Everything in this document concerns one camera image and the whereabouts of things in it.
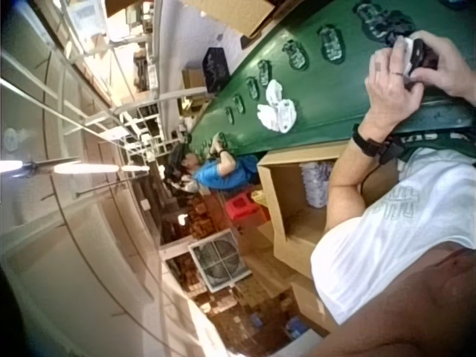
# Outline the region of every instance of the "printed graphic on shirt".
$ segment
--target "printed graphic on shirt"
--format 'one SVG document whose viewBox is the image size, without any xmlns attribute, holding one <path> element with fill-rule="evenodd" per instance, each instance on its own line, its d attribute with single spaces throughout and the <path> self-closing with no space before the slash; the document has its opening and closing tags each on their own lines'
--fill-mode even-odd
<svg viewBox="0 0 476 357">
<path fill-rule="evenodd" d="M 419 191 L 413 187 L 395 187 L 371 208 L 372 214 L 384 212 L 384 219 L 410 222 L 418 210 Z"/>
</svg>

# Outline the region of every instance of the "strap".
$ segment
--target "strap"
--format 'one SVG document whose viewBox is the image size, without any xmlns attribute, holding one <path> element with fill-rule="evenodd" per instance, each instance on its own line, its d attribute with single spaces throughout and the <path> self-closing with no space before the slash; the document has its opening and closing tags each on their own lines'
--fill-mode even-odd
<svg viewBox="0 0 476 357">
<path fill-rule="evenodd" d="M 362 152 L 370 156 L 371 158 L 375 158 L 385 147 L 383 143 L 377 143 L 376 141 L 369 139 L 365 140 L 359 133 L 358 133 L 358 124 L 354 126 L 354 133 L 352 135 L 352 139 L 357 144 L 358 147 L 361 148 Z"/>
</svg>

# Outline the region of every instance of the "white cloth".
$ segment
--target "white cloth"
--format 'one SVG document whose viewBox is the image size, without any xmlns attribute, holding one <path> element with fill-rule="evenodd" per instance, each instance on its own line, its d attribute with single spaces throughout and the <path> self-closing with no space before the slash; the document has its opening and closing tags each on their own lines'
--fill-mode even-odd
<svg viewBox="0 0 476 357">
<path fill-rule="evenodd" d="M 418 149 L 387 195 L 322 238 L 312 276 L 338 324 L 435 245 L 476 249 L 474 162 L 452 150 Z"/>
<path fill-rule="evenodd" d="M 267 129 L 286 134 L 298 116 L 295 104 L 290 99 L 283 99 L 283 87 L 276 80 L 269 82 L 266 100 L 268 106 L 258 104 L 258 119 Z"/>
</svg>

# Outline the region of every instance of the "open cardboard box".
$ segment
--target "open cardboard box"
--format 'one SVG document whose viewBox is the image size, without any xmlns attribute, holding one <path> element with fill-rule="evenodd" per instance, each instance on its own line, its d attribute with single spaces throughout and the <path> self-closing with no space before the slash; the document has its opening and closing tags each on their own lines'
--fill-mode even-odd
<svg viewBox="0 0 476 357">
<path fill-rule="evenodd" d="M 321 329 L 324 329 L 325 334 L 334 332 L 335 329 L 337 329 L 338 324 L 319 298 L 312 280 L 300 275 L 291 282 L 291 286 L 300 313 L 308 318 L 312 323 L 317 324 Z"/>
<path fill-rule="evenodd" d="M 239 255 L 270 298 L 291 287 L 299 274 L 274 256 L 273 244 L 256 227 L 245 228 L 238 235 Z"/>
<path fill-rule="evenodd" d="M 326 207 L 308 205 L 300 164 L 336 160 L 347 141 L 316 144 L 269 152 L 258 163 L 274 230 L 274 255 L 312 279 L 311 254 L 323 236 Z M 370 205 L 397 182 L 396 162 L 381 167 L 365 183 L 364 199 Z"/>
</svg>

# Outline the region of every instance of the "worker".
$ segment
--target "worker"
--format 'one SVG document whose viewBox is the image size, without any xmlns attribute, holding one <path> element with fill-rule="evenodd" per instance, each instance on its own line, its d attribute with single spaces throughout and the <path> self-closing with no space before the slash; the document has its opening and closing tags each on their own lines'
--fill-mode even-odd
<svg viewBox="0 0 476 357">
<path fill-rule="evenodd" d="M 437 69 L 414 70 L 407 89 L 402 37 L 372 55 L 370 109 L 330 177 L 311 264 L 341 326 L 312 356 L 476 356 L 475 159 L 420 147 L 375 204 L 366 208 L 358 188 L 376 164 L 373 147 L 420 107 L 424 84 L 476 106 L 476 72 L 454 44 L 425 31 L 412 38 L 439 57 Z"/>
<path fill-rule="evenodd" d="M 210 155 L 205 163 L 188 149 L 178 144 L 169 156 L 169 163 L 177 170 L 190 174 L 199 184 L 214 190 L 232 190 L 253 183 L 257 177 L 257 158 L 244 155 L 234 158 L 220 141 L 220 134 L 213 137 Z"/>
<path fill-rule="evenodd" d="M 199 192 L 199 185 L 191 175 L 183 174 L 169 164 L 166 165 L 164 169 L 164 182 L 176 190 L 187 193 Z"/>
</svg>

